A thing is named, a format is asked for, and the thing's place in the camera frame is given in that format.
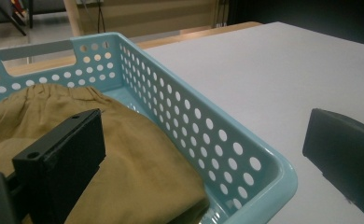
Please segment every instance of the table surface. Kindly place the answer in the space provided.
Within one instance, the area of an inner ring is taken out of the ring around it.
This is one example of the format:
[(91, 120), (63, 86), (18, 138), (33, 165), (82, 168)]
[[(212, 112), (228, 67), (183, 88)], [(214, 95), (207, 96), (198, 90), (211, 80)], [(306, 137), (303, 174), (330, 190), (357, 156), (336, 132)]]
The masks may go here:
[(364, 223), (301, 153), (313, 108), (364, 123), (364, 45), (276, 22), (147, 52), (293, 164), (298, 191), (270, 223)]

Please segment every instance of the cloth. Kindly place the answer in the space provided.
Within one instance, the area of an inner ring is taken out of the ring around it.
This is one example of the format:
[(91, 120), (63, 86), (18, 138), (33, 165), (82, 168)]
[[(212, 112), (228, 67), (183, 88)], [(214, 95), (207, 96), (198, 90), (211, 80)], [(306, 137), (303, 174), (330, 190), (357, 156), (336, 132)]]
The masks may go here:
[(38, 84), (0, 102), (0, 172), (70, 116), (100, 108), (106, 157), (66, 223), (198, 223), (208, 207), (198, 173), (152, 121), (91, 87)]

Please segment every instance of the perforated basket wall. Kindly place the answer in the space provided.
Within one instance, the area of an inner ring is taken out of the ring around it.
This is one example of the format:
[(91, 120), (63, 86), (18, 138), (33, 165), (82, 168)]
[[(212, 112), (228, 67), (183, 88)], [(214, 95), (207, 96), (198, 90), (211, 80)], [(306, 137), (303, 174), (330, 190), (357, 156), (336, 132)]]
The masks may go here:
[(122, 35), (71, 43), (76, 64), (26, 76), (8, 75), (0, 58), (0, 100), (35, 83), (92, 85), (146, 115), (201, 174), (211, 200), (202, 223), (265, 223), (294, 195), (282, 155)]

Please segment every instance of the khaki cloth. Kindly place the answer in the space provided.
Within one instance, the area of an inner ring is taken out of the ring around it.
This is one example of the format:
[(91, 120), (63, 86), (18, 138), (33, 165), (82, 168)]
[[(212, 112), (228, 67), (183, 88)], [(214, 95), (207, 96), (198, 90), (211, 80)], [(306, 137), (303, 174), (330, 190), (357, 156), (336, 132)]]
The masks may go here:
[(203, 182), (149, 119), (94, 88), (38, 84), (0, 102), (0, 172), (70, 116), (100, 108), (106, 157), (66, 223), (198, 223), (208, 207)]

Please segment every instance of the chair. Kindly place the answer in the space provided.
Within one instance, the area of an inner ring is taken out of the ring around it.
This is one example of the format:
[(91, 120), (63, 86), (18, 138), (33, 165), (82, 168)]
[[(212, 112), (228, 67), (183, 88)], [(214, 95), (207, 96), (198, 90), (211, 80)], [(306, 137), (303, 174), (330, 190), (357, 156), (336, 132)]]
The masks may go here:
[(20, 25), (25, 25), (25, 23), (14, 12), (14, 7), (10, 0), (0, 0), (0, 23), (1, 22), (11, 22), (23, 35), (26, 35), (20, 27)]
[(34, 26), (34, 15), (65, 11), (63, 0), (25, 0), (28, 6), (30, 28)]

